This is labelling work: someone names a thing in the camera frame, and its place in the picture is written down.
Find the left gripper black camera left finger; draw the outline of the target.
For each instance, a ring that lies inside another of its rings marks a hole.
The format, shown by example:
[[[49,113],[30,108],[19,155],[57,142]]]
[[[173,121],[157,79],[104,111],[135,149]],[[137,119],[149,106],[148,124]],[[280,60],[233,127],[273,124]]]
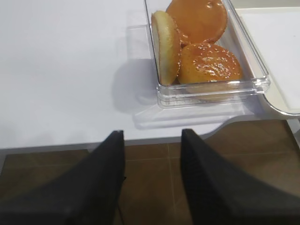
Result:
[[[125,170],[123,131],[54,180],[0,204],[2,225],[111,225]]]

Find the left gripper black camera right finger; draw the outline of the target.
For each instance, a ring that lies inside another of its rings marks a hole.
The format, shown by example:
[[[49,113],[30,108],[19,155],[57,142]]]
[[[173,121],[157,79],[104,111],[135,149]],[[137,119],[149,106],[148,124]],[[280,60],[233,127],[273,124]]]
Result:
[[[298,225],[300,199],[230,163],[192,129],[181,133],[180,171],[194,225]]]

